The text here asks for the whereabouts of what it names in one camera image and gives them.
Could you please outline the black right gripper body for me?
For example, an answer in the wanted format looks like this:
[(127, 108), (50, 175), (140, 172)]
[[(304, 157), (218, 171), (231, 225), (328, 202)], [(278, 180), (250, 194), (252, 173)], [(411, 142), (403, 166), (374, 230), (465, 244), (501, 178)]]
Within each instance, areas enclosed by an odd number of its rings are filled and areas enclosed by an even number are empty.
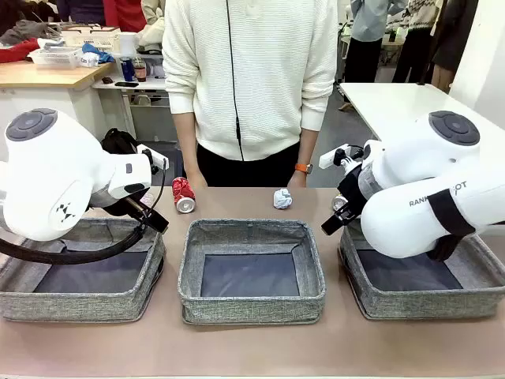
[(362, 194), (358, 179), (362, 171), (361, 164), (358, 164), (350, 172), (345, 174), (344, 179), (339, 183), (338, 190), (347, 200), (347, 208), (352, 216), (359, 216), (368, 201)]

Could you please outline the person's right hand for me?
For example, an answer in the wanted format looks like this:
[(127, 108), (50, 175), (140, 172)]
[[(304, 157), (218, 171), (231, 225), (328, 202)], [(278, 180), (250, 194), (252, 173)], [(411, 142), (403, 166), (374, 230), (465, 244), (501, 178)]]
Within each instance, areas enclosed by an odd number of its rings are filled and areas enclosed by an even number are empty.
[(187, 171), (186, 178), (194, 190), (206, 188), (208, 186), (207, 181), (200, 170)]

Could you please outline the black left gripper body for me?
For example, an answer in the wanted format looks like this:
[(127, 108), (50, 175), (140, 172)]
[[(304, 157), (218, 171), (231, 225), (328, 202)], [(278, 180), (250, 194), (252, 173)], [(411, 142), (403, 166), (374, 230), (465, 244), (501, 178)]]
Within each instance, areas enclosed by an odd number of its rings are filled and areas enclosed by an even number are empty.
[(107, 197), (98, 202), (98, 207), (115, 217), (129, 216), (135, 220), (141, 220), (149, 210), (149, 207), (141, 200), (142, 197), (143, 194), (130, 194), (122, 199)]

